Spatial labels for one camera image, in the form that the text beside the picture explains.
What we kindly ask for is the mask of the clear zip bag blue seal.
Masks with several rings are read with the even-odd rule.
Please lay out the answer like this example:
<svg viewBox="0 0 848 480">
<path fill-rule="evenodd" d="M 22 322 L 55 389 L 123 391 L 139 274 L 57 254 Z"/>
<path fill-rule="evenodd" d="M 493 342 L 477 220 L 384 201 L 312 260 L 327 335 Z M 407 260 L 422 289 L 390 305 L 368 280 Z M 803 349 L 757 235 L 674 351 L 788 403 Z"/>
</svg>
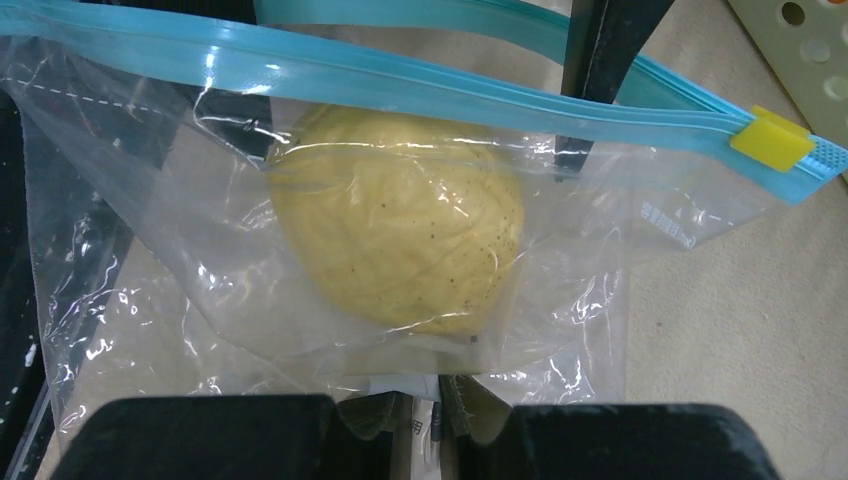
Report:
<svg viewBox="0 0 848 480">
<path fill-rule="evenodd" d="M 1 5 L 59 437 L 120 398 L 392 390 L 466 375 L 507 404 L 616 397 L 626 266 L 811 196 L 843 147 L 638 56 L 595 103 L 481 74 L 477 40 L 561 62 L 569 19 L 523 1 L 270 1 L 244 21 L 81 1 Z M 474 335 L 334 305 L 273 209 L 269 148 L 343 106 L 478 125 L 524 228 Z"/>
</svg>

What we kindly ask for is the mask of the yellow fake lemon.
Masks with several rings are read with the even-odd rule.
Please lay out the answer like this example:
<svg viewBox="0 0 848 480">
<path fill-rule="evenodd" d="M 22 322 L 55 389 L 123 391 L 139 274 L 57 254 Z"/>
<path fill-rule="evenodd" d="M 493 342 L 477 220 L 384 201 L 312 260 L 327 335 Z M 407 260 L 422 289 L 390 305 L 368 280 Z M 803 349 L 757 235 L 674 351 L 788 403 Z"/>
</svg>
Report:
<svg viewBox="0 0 848 480">
<path fill-rule="evenodd" d="M 343 106 L 268 150 L 277 218 L 339 309 L 414 333 L 479 333 L 524 228 L 521 183 L 486 128 Z"/>
</svg>

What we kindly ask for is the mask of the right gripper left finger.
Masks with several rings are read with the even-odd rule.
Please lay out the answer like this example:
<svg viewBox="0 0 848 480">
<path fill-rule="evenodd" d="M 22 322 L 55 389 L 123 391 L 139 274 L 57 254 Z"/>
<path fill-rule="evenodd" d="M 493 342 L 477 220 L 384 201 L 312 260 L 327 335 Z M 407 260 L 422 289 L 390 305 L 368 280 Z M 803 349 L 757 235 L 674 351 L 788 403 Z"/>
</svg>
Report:
<svg viewBox="0 0 848 480">
<path fill-rule="evenodd" d="M 55 479 L 386 479 L 402 397 L 317 394 L 111 401 Z"/>
</svg>

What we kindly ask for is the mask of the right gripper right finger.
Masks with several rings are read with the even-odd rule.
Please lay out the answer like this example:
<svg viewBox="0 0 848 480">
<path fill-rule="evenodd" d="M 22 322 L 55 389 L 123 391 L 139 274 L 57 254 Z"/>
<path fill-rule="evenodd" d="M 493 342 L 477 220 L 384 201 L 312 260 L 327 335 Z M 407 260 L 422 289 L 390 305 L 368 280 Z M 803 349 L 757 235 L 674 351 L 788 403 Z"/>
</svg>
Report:
<svg viewBox="0 0 848 480">
<path fill-rule="evenodd" d="M 439 379 L 461 479 L 777 479 L 754 430 L 713 404 L 511 406 L 466 375 Z"/>
</svg>

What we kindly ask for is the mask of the light green perforated plastic basket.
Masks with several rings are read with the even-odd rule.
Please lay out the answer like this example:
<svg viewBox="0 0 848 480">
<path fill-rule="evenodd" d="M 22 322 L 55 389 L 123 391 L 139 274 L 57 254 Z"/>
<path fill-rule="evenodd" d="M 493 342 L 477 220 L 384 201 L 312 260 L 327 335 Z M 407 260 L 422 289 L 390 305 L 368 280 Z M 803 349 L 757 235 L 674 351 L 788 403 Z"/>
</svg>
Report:
<svg viewBox="0 0 848 480">
<path fill-rule="evenodd" d="M 847 3 L 729 3 L 810 130 L 847 146 Z"/>
</svg>

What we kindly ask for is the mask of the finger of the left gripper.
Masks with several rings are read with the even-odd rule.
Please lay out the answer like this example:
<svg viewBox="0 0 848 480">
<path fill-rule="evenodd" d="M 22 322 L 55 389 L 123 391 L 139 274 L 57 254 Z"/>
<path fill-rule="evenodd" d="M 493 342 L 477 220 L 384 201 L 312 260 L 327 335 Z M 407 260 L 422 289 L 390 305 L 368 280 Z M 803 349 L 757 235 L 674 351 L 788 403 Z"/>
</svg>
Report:
<svg viewBox="0 0 848 480">
<path fill-rule="evenodd" d="M 560 94 L 611 104 L 672 0 L 578 0 L 570 25 Z"/>
</svg>

